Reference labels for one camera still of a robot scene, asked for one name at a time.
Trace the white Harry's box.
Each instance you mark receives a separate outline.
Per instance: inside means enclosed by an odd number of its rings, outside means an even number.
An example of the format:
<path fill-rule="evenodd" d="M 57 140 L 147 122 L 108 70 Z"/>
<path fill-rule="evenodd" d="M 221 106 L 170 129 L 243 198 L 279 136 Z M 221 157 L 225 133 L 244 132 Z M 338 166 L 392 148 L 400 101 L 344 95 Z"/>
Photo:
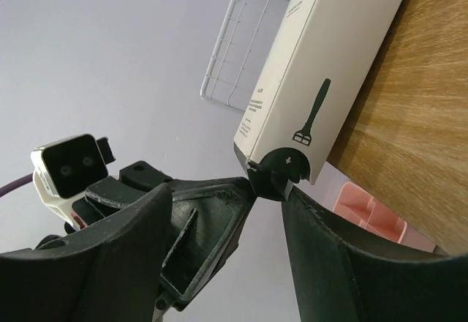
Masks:
<path fill-rule="evenodd" d="M 402 0 L 290 0 L 235 134 L 255 189 L 314 182 Z"/>

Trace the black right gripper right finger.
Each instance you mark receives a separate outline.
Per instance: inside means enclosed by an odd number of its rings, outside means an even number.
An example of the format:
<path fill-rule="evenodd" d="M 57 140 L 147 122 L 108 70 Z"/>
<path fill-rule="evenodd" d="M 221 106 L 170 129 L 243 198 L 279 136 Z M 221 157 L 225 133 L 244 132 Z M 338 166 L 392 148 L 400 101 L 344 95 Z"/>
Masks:
<path fill-rule="evenodd" d="M 297 187 L 282 219 L 301 321 L 467 320 L 467 255 L 388 241 Z"/>

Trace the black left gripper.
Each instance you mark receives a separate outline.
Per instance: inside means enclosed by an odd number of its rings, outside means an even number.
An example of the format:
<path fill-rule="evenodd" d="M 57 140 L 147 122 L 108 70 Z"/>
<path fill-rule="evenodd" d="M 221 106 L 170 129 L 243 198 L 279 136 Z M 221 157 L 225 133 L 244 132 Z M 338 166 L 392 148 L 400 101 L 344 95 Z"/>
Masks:
<path fill-rule="evenodd" d="M 86 200 L 100 211 L 119 211 L 132 205 L 161 184 L 172 178 L 145 161 L 137 161 L 119 171 L 118 177 L 108 176 L 92 184 L 85 191 Z M 48 233 L 35 245 L 35 249 L 83 249 L 79 233 L 88 227 L 84 213 L 72 211 L 63 220 L 63 233 Z"/>

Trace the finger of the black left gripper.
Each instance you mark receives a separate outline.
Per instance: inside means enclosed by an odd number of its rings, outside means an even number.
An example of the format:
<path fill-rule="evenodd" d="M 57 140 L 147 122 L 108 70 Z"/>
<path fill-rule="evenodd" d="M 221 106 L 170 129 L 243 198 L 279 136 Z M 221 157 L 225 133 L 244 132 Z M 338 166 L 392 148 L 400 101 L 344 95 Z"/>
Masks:
<path fill-rule="evenodd" d="M 244 177 L 167 185 L 173 209 L 161 284 L 176 302 L 190 302 L 237 249 L 257 196 Z"/>

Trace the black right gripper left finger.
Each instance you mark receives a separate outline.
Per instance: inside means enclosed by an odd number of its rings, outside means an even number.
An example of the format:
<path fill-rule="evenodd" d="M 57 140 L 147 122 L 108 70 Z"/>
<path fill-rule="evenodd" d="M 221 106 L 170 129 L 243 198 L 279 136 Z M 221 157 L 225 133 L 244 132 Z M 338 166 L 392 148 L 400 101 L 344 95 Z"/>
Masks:
<path fill-rule="evenodd" d="M 170 227 L 160 185 L 42 247 L 1 254 L 2 321 L 151 321 Z"/>

